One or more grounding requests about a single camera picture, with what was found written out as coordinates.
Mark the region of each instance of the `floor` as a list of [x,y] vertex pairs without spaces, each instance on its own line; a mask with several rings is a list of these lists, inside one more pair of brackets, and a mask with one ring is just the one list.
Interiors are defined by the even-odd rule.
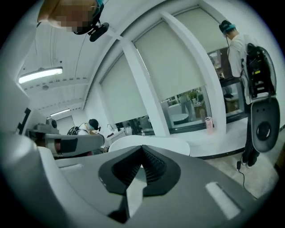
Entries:
[[[245,187],[256,198],[274,189],[278,181],[278,174],[274,165],[285,142],[285,130],[279,134],[275,147],[268,153],[260,154],[256,164],[248,169],[242,165],[240,171],[245,175]],[[219,159],[205,160],[205,162],[221,170],[230,178],[243,184],[243,176],[236,169],[236,163],[240,160],[242,153],[223,157]],[[129,213],[132,217],[143,201],[143,188],[146,187],[146,177],[143,169],[137,173],[134,181],[127,189]]]

